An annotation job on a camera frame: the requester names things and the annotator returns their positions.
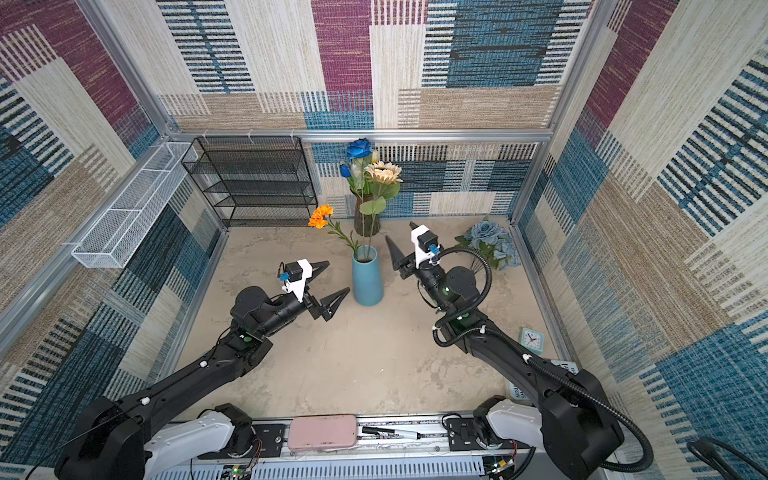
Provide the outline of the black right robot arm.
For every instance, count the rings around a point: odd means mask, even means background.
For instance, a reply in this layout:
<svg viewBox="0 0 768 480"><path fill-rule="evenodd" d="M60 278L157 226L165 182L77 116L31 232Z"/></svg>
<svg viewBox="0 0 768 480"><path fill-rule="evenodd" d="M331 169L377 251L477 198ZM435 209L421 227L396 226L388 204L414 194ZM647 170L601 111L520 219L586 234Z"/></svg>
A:
<svg viewBox="0 0 768 480"><path fill-rule="evenodd" d="M440 318L432 328L435 343L455 346L500 373L538 410L541 448L570 479L586 479L599 468L638 473L654 461L651 442L624 413L614 408L600 381L586 370L572 373L524 348L506 335L480 309L491 290L490 264L480 263L488 279L479 288L472 270L444 270L441 260L478 251L454 246L443 249L425 226L412 233L413 253L404 254L394 240L386 241L394 271L415 277L434 301Z"/></svg>

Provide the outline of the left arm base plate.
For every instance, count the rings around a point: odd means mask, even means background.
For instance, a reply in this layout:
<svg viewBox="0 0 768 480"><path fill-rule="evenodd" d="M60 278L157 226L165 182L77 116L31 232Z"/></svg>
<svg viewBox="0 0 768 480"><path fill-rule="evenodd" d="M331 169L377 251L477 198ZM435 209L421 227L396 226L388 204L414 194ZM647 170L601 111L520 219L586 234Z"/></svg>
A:
<svg viewBox="0 0 768 480"><path fill-rule="evenodd" d="M227 444L229 458L277 458L281 455L286 426L258 423L236 427Z"/></svg>

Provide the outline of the dark blue artificial rose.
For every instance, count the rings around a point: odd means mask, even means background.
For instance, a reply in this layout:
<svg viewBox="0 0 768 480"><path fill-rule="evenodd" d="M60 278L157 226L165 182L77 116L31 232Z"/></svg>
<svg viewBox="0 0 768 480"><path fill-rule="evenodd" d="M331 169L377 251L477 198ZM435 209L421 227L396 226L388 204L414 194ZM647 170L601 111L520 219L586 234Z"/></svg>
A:
<svg viewBox="0 0 768 480"><path fill-rule="evenodd" d="M351 169L351 163L356 159L363 159L366 161L366 166L369 163L368 158L373 152L372 144L369 140L362 138L355 140L353 142L350 142L346 147L346 154L347 159L344 163L346 163L350 169ZM357 188L352 178L345 178L349 184L350 191L355 196L362 197L365 193L366 188L366 180L365 184L362 185L360 188Z"/></svg>

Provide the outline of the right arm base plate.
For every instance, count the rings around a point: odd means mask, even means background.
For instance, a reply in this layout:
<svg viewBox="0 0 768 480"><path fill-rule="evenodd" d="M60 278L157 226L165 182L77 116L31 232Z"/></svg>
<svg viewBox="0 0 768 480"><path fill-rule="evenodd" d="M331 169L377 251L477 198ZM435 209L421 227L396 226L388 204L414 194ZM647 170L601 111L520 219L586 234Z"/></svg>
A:
<svg viewBox="0 0 768 480"><path fill-rule="evenodd" d="M488 425L479 427L474 418L461 417L450 412L441 417L441 425L446 430L449 450L455 451L499 451L519 449L527 450L530 446L524 442L500 439Z"/></svg>

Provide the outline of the blue artificial tulip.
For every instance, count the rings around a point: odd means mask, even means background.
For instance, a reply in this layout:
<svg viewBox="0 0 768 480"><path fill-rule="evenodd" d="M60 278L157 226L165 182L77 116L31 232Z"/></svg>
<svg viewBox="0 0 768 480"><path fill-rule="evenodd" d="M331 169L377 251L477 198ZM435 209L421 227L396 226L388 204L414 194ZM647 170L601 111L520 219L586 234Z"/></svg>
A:
<svg viewBox="0 0 768 480"><path fill-rule="evenodd" d="M352 176L352 172L350 167L346 163L342 163L339 165L340 174L343 178L350 178Z"/></svg>

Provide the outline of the colourful paperback book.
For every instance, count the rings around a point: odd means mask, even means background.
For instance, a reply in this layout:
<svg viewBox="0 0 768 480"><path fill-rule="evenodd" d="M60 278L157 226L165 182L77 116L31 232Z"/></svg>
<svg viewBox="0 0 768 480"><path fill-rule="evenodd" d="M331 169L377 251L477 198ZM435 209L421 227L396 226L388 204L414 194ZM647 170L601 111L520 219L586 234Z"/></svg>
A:
<svg viewBox="0 0 768 480"><path fill-rule="evenodd" d="M556 360L556 359L550 359L550 362L553 365L558 366L561 369L567 370L572 374L579 373L579 367L575 362L566 361L566 360ZM518 386L514 385L511 382L507 382L506 396L509 399L516 402L531 403L531 400L528 398L528 396Z"/></svg>

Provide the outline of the teal ceramic vase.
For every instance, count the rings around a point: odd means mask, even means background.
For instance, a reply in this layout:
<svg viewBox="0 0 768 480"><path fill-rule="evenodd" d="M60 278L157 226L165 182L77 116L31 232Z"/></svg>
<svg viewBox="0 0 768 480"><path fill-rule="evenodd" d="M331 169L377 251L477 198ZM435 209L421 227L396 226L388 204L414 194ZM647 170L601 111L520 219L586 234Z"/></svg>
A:
<svg viewBox="0 0 768 480"><path fill-rule="evenodd" d="M359 246L353 254L352 278L353 295L358 304L371 307L383 299L381 266L373 246Z"/></svg>

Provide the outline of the white mesh wall basket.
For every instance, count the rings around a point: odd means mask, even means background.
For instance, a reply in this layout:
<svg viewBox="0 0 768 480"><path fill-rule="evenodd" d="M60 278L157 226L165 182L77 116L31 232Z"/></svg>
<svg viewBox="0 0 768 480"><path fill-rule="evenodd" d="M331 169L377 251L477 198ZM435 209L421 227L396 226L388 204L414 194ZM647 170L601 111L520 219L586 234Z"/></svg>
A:
<svg viewBox="0 0 768 480"><path fill-rule="evenodd" d="M153 153L101 214L72 256L89 269L122 269L186 176L190 145L168 142Z"/></svg>

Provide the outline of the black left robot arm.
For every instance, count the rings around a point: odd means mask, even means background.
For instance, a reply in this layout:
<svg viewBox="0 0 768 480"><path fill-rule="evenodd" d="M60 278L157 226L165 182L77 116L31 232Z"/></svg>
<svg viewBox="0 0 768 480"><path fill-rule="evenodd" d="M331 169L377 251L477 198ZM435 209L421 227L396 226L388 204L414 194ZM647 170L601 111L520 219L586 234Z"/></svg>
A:
<svg viewBox="0 0 768 480"><path fill-rule="evenodd" d="M232 405L215 408L179 425L171 422L200 399L253 370L272 347L270 336L301 313L330 320L348 295L339 290L321 300L310 282L328 262L305 259L282 266L283 287L270 297L258 286L242 290L232 321L212 349L160 382L116 401L100 397L75 424L61 450L59 479L149 479L177 464L214 451L247 456L254 451L251 418Z"/></svg>

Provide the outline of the pink ribbed glass vase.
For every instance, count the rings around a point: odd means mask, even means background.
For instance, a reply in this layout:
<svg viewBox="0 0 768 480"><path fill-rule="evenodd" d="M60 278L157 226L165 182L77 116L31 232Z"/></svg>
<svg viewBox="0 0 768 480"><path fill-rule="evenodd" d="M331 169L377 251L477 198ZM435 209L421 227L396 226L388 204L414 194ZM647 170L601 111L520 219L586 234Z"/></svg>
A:
<svg viewBox="0 0 768 480"><path fill-rule="evenodd" d="M372 194L364 194L362 197L356 196L356 203L354 208L354 228L355 232L364 238L369 238L373 235L376 235L381 228L379 217L363 214L360 211L360 206L372 199Z"/></svg>

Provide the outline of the orange artificial carnation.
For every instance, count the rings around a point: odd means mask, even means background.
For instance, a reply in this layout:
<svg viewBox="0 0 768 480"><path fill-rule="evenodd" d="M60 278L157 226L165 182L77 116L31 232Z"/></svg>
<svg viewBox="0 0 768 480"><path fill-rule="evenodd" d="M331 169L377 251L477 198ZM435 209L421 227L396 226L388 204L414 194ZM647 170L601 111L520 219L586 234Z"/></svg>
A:
<svg viewBox="0 0 768 480"><path fill-rule="evenodd" d="M342 240L351 251L355 260L360 260L361 246L359 240L355 237L353 230L348 233L343 231L342 225L339 221L333 219L334 209L330 205L318 206L311 214L308 221L308 226L319 230L327 229L329 235L333 235L336 238Z"/></svg>

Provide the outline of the pale blue-white artificial tulip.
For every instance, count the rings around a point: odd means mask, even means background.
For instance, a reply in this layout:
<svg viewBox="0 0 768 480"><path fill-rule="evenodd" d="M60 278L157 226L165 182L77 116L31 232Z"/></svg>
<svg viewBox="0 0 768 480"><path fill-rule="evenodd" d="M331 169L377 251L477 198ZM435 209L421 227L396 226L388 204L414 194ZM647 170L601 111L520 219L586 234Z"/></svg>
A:
<svg viewBox="0 0 768 480"><path fill-rule="evenodd" d="M351 178L357 188L365 184L365 167L366 161L363 159L356 159L351 163Z"/></svg>

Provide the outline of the black white marker pen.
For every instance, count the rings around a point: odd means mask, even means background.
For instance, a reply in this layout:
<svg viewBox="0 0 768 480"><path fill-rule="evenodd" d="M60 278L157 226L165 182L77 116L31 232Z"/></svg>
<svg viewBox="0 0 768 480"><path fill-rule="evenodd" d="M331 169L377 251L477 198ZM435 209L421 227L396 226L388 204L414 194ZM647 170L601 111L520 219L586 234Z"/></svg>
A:
<svg viewBox="0 0 768 480"><path fill-rule="evenodd" d="M409 440L419 440L422 438L422 435L415 431L373 426L363 426L361 428L361 433L365 435L375 435L380 438L401 438Z"/></svg>

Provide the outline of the cream artificial daisy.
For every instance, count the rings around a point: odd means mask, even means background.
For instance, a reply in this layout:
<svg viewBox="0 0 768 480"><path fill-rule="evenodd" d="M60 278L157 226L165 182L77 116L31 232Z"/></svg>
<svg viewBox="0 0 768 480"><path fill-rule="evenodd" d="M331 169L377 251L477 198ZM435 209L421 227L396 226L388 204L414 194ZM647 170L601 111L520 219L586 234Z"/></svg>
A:
<svg viewBox="0 0 768 480"><path fill-rule="evenodd" d="M360 211L363 214L380 217L386 210L388 202L400 193L403 182L401 174L402 169L391 162L379 160L369 163L365 167L365 193L372 194L373 199L363 203ZM368 246L371 246L372 237L368 238Z"/></svg>

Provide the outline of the blue rose orange flower bouquet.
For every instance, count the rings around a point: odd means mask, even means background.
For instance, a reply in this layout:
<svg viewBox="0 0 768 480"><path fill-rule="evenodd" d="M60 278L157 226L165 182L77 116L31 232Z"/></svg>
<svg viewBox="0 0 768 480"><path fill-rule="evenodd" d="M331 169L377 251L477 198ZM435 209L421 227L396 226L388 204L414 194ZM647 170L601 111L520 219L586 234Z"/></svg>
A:
<svg viewBox="0 0 768 480"><path fill-rule="evenodd" d="M455 240L461 247L476 250L496 270L522 265L511 234L488 217L472 225Z"/></svg>

